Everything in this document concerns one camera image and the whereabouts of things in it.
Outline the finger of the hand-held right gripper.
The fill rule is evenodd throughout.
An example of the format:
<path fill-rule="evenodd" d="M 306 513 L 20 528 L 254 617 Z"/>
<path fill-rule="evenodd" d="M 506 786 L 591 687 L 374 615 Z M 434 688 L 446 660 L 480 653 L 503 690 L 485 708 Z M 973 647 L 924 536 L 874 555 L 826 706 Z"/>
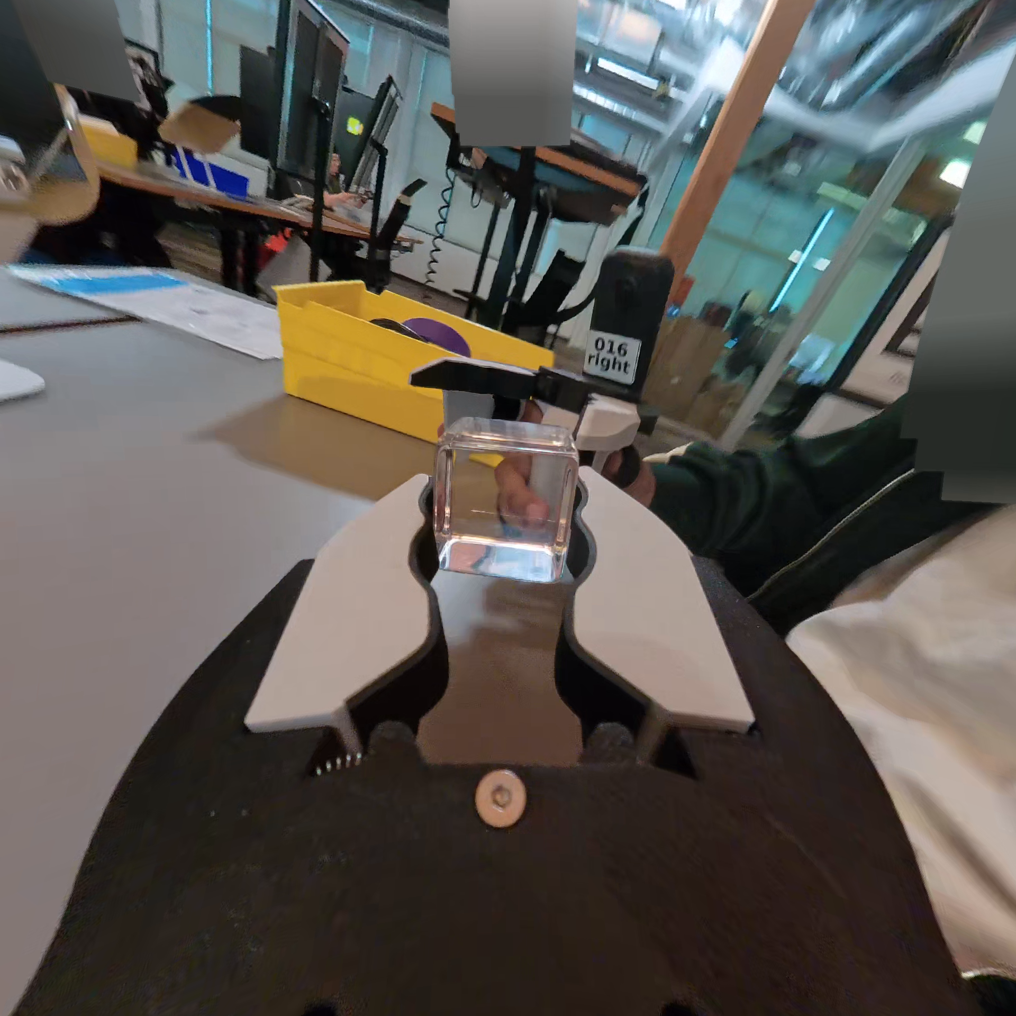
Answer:
<path fill-rule="evenodd" d="M 410 374 L 414 388 L 442 392 L 443 421 L 467 418 L 541 422 L 537 371 L 463 357 L 428 362 Z"/>

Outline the clear acrylic cube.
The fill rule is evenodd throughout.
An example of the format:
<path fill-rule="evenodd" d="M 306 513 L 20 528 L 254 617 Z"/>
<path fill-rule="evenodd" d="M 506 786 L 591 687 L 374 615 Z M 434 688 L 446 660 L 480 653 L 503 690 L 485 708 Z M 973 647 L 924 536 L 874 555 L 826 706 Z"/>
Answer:
<path fill-rule="evenodd" d="M 554 584 L 564 573 L 579 455 L 558 425 L 467 416 L 440 438 L 433 531 L 441 570 Z"/>

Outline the person's right forearm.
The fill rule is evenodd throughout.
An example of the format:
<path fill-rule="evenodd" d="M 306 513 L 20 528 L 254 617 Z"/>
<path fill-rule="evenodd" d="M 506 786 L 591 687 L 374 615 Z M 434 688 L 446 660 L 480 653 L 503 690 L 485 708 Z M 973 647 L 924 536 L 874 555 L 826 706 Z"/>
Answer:
<path fill-rule="evenodd" d="M 748 596 L 911 467 L 913 443 L 901 436 L 907 401 L 901 396 L 853 427 L 793 436 L 770 449 L 688 444 L 664 461 L 643 462 L 643 500 Z"/>

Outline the standing desk with orange edge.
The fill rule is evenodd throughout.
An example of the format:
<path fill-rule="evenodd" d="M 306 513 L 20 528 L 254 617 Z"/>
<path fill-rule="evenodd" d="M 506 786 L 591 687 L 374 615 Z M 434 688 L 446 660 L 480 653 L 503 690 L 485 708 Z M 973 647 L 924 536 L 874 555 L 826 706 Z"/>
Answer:
<path fill-rule="evenodd" d="M 491 207 L 473 284 L 457 295 L 477 323 L 513 332 L 539 250 L 552 223 L 612 226 L 648 197 L 646 177 L 580 132 L 567 146 L 467 146 L 452 107 L 433 103 L 430 115 L 448 140 L 441 210 L 451 208 L 455 182 L 472 204 Z"/>

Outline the purple round object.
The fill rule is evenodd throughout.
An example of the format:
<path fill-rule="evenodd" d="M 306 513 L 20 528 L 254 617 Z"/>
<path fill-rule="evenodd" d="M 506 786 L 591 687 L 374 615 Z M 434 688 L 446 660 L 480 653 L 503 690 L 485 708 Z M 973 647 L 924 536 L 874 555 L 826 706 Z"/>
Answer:
<path fill-rule="evenodd" d="M 432 317 L 412 317 L 401 322 L 416 337 L 440 350 L 470 358 L 470 346 L 464 336 L 453 326 Z"/>

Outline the cardboard boxes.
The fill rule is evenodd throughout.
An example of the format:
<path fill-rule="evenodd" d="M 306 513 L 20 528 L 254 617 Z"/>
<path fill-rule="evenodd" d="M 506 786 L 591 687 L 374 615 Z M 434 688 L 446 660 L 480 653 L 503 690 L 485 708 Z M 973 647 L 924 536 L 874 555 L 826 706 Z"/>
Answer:
<path fill-rule="evenodd" d="M 720 438 L 749 388 L 724 373 L 731 352 L 726 329 L 690 316 L 666 316 L 650 360 L 643 402 L 675 424 Z"/>

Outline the yellow plastic bin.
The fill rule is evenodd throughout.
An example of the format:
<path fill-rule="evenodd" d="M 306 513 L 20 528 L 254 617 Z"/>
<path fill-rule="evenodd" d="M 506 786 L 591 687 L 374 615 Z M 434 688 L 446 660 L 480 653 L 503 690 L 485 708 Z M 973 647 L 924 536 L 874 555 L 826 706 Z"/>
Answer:
<path fill-rule="evenodd" d="M 412 387 L 410 375 L 443 351 L 374 319 L 433 319 L 455 329 L 479 359 L 532 370 L 555 364 L 552 350 L 362 282 L 277 285 L 275 295 L 288 395 L 431 443 L 443 422 L 442 395 Z"/>

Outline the black office chair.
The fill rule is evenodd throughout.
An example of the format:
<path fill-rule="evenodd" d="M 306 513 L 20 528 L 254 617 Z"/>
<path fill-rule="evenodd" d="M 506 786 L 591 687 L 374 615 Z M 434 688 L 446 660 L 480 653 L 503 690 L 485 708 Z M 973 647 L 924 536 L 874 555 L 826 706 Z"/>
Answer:
<path fill-rule="evenodd" d="M 379 295 L 390 283 L 391 260 L 396 241 L 410 215 L 412 198 L 425 188 L 425 179 L 412 179 L 395 198 L 385 223 L 377 226 L 374 215 L 369 236 L 364 282 L 372 293 Z"/>

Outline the small black monitor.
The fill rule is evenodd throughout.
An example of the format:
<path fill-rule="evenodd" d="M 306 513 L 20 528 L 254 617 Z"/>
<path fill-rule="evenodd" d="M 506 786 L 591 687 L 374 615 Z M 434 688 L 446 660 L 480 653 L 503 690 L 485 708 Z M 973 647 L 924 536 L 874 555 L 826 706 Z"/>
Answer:
<path fill-rule="evenodd" d="M 344 85 L 337 96 L 332 151 L 338 158 L 343 191 L 358 192 L 370 185 L 380 150 L 400 108 L 402 96 L 391 75 L 383 78 L 374 96 Z"/>

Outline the person's torso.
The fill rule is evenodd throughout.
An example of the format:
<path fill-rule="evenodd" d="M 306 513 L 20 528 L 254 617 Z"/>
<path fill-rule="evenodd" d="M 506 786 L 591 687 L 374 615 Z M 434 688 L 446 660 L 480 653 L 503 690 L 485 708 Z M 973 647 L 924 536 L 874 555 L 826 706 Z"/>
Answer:
<path fill-rule="evenodd" d="M 949 945 L 1014 976 L 1015 509 L 942 485 L 781 468 L 749 515 L 773 552 L 749 600 L 858 732 Z"/>

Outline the long wooden table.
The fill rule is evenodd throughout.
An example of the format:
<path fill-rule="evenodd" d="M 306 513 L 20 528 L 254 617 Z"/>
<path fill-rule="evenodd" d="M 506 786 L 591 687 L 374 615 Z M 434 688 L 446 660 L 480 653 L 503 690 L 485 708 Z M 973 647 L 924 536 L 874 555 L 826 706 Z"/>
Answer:
<path fill-rule="evenodd" d="M 125 168 L 100 160 L 98 173 L 104 183 L 156 196 L 174 205 L 167 210 L 173 223 L 205 224 L 216 229 L 221 252 L 221 283 L 247 296 L 257 293 L 257 251 L 269 228 L 288 228 L 315 235 L 313 216 L 261 198 L 239 199 L 208 187 L 186 183 L 143 162 Z"/>

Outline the large black monitor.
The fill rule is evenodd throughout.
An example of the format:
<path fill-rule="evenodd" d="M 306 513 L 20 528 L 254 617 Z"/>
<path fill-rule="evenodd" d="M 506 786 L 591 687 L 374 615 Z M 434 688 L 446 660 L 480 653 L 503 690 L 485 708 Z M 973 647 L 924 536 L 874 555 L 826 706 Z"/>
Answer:
<path fill-rule="evenodd" d="M 331 155 L 350 38 L 322 3 L 280 1 L 275 43 L 273 169 L 318 185 Z"/>

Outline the blue box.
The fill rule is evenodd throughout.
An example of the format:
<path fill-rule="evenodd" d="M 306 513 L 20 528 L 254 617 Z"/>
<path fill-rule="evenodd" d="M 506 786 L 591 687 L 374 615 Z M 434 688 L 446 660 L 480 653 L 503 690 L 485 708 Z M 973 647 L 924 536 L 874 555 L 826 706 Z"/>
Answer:
<path fill-rule="evenodd" d="M 203 187 L 239 200 L 250 194 L 249 177 L 180 146 L 171 146 L 169 155 L 178 176 L 188 184 Z"/>

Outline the white sheet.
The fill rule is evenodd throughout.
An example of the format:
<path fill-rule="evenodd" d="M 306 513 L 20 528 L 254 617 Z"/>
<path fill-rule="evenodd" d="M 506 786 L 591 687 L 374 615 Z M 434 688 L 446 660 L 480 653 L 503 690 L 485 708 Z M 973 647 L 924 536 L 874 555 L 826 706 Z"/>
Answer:
<path fill-rule="evenodd" d="M 44 392 L 44 379 L 31 370 L 1 360 L 1 405 L 28 400 Z"/>

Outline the wooden post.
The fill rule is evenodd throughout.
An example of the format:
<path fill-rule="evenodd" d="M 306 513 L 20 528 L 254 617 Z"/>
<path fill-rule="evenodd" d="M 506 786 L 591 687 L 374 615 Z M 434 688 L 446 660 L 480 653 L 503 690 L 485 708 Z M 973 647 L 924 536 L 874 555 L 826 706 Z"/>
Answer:
<path fill-rule="evenodd" d="M 659 248 L 674 270 L 671 302 L 814 6 L 814 1 L 770 1 L 762 12 Z"/>

